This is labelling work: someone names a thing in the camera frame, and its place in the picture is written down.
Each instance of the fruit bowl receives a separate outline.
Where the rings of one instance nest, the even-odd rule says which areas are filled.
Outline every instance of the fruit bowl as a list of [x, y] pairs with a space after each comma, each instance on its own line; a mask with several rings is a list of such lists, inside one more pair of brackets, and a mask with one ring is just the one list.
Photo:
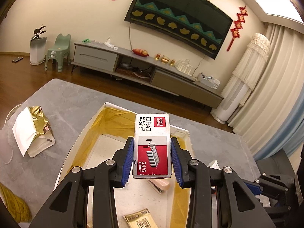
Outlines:
[[140, 55], [140, 56], [143, 56], [143, 57], [149, 56], [149, 54], [144, 55], [143, 53], [136, 52], [135, 50], [132, 50], [132, 51], [133, 51], [133, 53], [136, 54], [136, 55]]

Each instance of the potted plant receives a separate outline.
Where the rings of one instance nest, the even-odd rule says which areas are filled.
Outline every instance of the potted plant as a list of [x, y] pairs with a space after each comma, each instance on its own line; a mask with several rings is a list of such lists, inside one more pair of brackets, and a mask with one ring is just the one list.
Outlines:
[[47, 43], [47, 38], [41, 38], [40, 35], [46, 31], [41, 31], [46, 26], [41, 26], [34, 30], [34, 36], [31, 38], [30, 43], [30, 61], [31, 65], [39, 65], [44, 62], [45, 58], [45, 45]]

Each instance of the silver bolt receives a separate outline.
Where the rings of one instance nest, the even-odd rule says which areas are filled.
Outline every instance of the silver bolt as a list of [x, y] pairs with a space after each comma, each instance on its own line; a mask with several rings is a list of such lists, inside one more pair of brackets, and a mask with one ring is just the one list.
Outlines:
[[225, 171], [226, 173], [231, 173], [231, 172], [232, 172], [232, 169], [231, 169], [230, 167], [225, 167], [225, 168], [224, 168], [224, 171]]
[[190, 164], [191, 164], [191, 165], [198, 165], [199, 162], [198, 162], [196, 159], [191, 159], [191, 160], [190, 160]]
[[113, 165], [115, 164], [115, 160], [113, 159], [108, 159], [107, 162], [106, 162], [107, 165]]
[[79, 166], [75, 166], [75, 167], [72, 169], [72, 172], [73, 172], [73, 173], [78, 173], [78, 172], [80, 172], [80, 167], [79, 167]]

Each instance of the drawer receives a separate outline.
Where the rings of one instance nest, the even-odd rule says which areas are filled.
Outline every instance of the drawer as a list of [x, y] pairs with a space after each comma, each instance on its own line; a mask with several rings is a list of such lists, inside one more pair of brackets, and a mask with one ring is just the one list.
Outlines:
[[118, 55], [100, 49], [77, 45], [75, 48], [74, 62], [94, 67], [101, 70], [114, 71]]
[[193, 92], [189, 98], [212, 108], [217, 108], [222, 101], [221, 97], [200, 87], [194, 87]]
[[194, 86], [189, 82], [159, 69], [156, 69], [151, 84], [184, 97], [189, 97], [194, 89]]

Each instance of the deli logo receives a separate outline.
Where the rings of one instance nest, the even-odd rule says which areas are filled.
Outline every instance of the deli logo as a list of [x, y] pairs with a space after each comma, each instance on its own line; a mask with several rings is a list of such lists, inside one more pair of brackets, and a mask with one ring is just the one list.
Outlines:
[[165, 127], [166, 119], [165, 117], [154, 117], [154, 127]]

